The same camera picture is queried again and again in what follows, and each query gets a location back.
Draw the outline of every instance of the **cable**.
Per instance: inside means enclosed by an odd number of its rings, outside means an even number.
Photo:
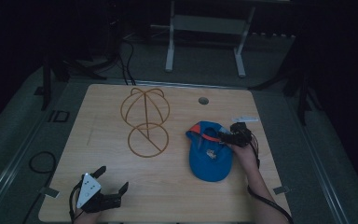
[[[33,166],[33,162],[34,162],[34,159],[40,155],[43,155],[43,154],[48,154],[51,158],[52,158],[52,166],[51,166],[51,169],[50,170],[46,170],[46,171],[40,171],[40,170],[37,170],[34,168]],[[30,169],[37,173],[37,174],[49,174],[48,176],[48,179],[46,180],[45,182],[45,185],[44,187],[48,187],[50,181],[51,181],[51,178],[53,177],[54,173],[55,173],[55,170],[57,168],[57,160],[54,156],[54,154],[52,154],[51,152],[48,152],[48,151],[41,151],[37,154],[35,154],[28,162],[28,166],[30,167]],[[34,210],[34,206],[36,205],[37,201],[40,199],[40,196],[42,196],[42,193],[39,192],[39,194],[37,195],[37,197],[34,199],[34,202],[32,203],[31,207],[29,208],[24,220],[22,221],[23,224],[26,223],[28,217],[31,215],[31,212]]]
[[[287,218],[287,220],[289,221],[290,224],[293,224],[293,223],[294,223],[292,217],[291,217],[282,207],[280,207],[279,205],[277,205],[275,202],[270,201],[270,200],[268,200],[268,199],[266,199],[266,198],[263,198],[263,197],[261,197],[261,196],[258,195],[258,194],[255,194],[255,193],[251,190],[251,188],[250,188],[249,186],[248,186],[248,192],[249,192],[250,195],[252,195],[253,197],[255,197],[257,200],[259,200],[259,201],[261,201],[261,202],[263,202],[263,203],[265,203],[265,204],[267,204],[267,205],[269,205],[269,206],[275,208],[275,209],[278,210],[280,213],[282,213],[282,214]]]
[[[120,68],[121,68],[121,71],[122,71],[123,79],[126,82],[126,85],[129,85],[129,83],[127,81],[127,76],[128,76],[130,81],[131,81],[131,85],[136,86],[135,79],[132,77],[131,72],[130,72],[130,61],[131,61],[131,58],[132,58],[132,55],[133,55],[133,52],[134,52],[133,45],[132,45],[132,43],[130,43],[127,40],[123,40],[123,43],[126,43],[126,44],[131,46],[131,54],[130,54],[129,59],[127,60],[127,65],[124,65],[123,58],[121,57],[121,55],[118,55],[118,60],[120,61],[120,64],[121,64]]]
[[[258,152],[256,152],[256,148],[258,148],[258,142],[257,142],[257,139],[255,138],[255,135],[252,134],[252,137],[255,139],[255,142],[256,142],[256,147],[252,144],[252,142],[249,143],[249,145],[251,145],[254,153],[255,153],[255,157],[257,159],[257,167],[260,166],[260,159],[258,159]],[[276,210],[278,210],[280,213],[282,213],[286,218],[287,220],[289,221],[290,224],[293,224],[293,219],[292,217],[289,215],[289,213],[286,212],[286,210],[284,210],[282,207],[280,207],[279,205],[277,205],[275,202],[273,201],[270,201],[264,197],[261,197],[260,195],[254,193],[251,189],[251,187],[249,187],[248,185],[248,192],[250,195],[252,195],[254,198],[256,198],[257,200],[261,201],[262,203],[265,203],[273,208],[275,208]]]

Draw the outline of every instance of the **metal stand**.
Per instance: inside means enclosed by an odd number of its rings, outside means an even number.
[[[228,35],[241,35],[240,44],[234,48],[234,57],[237,64],[238,76],[245,77],[245,69],[242,60],[242,50],[246,37],[249,32],[250,24],[255,14],[255,7],[252,7],[247,20],[218,19],[209,17],[196,17],[175,14],[175,1],[171,1],[171,21],[170,21],[170,43],[168,46],[167,62],[165,71],[171,72],[173,68],[174,42],[173,34],[175,30],[188,30],[198,32],[210,32]]]

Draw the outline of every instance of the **dark background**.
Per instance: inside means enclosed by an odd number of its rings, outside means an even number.
[[[169,1],[93,2],[95,7],[80,0],[0,0],[0,113],[41,66],[47,49],[76,59],[89,59],[98,50],[98,40],[87,34],[106,28],[96,16],[108,13],[106,3],[118,4],[110,20],[119,17],[120,24],[128,22],[146,34],[148,23],[169,22]],[[322,7],[317,1],[292,3],[260,4],[251,31],[296,35],[300,47],[288,57],[294,66],[311,70],[310,86],[358,174],[358,1],[323,1]]]

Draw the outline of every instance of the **blue hat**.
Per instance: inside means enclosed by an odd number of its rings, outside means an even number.
[[[232,151],[220,142],[218,132],[229,133],[220,124],[210,121],[200,121],[186,132],[191,140],[190,168],[201,180],[220,181],[231,170]]]

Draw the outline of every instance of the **human hand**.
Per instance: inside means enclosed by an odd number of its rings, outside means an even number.
[[[74,224],[95,224],[97,223],[100,215],[101,212],[86,213],[83,209],[76,208]]]
[[[252,137],[251,143],[245,147],[238,147],[236,145],[231,145],[231,144],[227,144],[227,145],[237,155],[237,157],[240,161],[240,164],[246,174],[249,174],[252,171],[258,170],[257,157],[256,157],[256,155],[258,154],[258,145],[256,143],[255,137]]]

